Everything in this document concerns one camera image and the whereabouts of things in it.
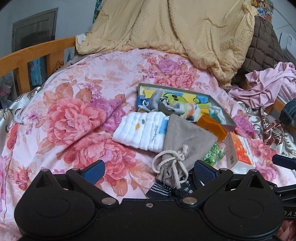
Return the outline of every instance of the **wooden crib rail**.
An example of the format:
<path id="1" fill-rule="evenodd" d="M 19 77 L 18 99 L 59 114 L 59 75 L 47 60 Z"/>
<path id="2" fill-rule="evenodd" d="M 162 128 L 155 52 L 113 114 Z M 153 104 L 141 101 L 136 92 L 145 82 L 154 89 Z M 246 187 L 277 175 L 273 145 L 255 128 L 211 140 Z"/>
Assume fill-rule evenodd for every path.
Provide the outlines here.
<path id="1" fill-rule="evenodd" d="M 19 94 L 30 92 L 28 62 L 46 56 L 47 77 L 51 76 L 57 65 L 64 64 L 64 50 L 75 46 L 75 37 L 53 40 L 37 44 L 0 58 L 0 76 L 16 70 Z"/>

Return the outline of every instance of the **patterned blanket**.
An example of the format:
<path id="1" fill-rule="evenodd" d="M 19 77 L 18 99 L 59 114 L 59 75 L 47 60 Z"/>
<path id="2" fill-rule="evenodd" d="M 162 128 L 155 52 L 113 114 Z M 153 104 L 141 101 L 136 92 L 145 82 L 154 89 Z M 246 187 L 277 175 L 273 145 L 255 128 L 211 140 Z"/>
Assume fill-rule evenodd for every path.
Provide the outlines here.
<path id="1" fill-rule="evenodd" d="M 246 110 L 219 88 L 211 72 L 194 68 L 181 56 L 157 50 L 93 54 L 53 74 L 28 104 L 14 112 L 13 124 L 5 126 L 9 133 L 0 150 L 1 240 L 20 235 L 14 208 L 43 168 L 60 174 L 102 159 L 106 172 L 96 183 L 98 188 L 119 201 L 145 198 L 155 183 L 151 169 L 155 154 L 111 140 L 122 117 L 135 110 L 140 82 L 211 95 L 234 118 L 237 134 L 252 143 L 256 168 L 263 176 L 279 186 L 296 183 L 291 171 L 270 165 L 278 151 L 254 138 Z M 226 167 L 225 160 L 219 167 Z"/>

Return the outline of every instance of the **blue padding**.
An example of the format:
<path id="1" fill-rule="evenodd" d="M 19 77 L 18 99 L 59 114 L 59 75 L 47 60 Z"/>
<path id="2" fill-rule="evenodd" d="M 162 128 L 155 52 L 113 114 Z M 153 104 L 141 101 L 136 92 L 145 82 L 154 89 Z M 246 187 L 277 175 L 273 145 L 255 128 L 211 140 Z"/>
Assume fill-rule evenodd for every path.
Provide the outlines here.
<path id="1" fill-rule="evenodd" d="M 194 164 L 194 174 L 199 180 L 202 181 L 203 184 L 207 184 L 216 177 L 214 172 L 209 170 L 198 161 L 196 161 Z"/>
<path id="2" fill-rule="evenodd" d="M 285 157 L 285 156 L 281 156 L 281 155 L 274 155 L 272 157 L 272 162 L 275 165 L 285 167 L 285 168 L 288 168 L 291 170 L 296 169 L 296 160 L 293 158 L 289 158 L 289 157 Z"/>
<path id="3" fill-rule="evenodd" d="M 103 161 L 98 162 L 91 169 L 83 173 L 82 177 L 88 180 L 91 184 L 95 185 L 105 173 L 105 163 Z"/>

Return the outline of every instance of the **denim fabric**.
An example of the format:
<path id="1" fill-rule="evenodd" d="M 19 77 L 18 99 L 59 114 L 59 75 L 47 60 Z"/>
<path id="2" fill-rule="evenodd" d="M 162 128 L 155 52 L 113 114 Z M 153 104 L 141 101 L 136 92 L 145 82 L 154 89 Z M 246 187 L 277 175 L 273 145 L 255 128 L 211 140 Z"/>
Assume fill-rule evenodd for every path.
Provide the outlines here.
<path id="1" fill-rule="evenodd" d="M 284 126 L 296 127 L 296 99 L 288 102 L 282 109 L 279 120 Z"/>

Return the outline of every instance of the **folded cloth diaper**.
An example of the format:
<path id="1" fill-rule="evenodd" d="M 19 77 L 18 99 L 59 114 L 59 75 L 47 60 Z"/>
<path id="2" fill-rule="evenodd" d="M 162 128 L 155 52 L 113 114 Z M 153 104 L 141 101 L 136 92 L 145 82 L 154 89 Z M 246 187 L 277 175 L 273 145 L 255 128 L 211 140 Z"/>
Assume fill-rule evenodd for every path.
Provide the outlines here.
<path id="1" fill-rule="evenodd" d="M 159 153 L 163 150 L 168 119 L 162 112 L 131 112 L 122 118 L 112 140 Z"/>

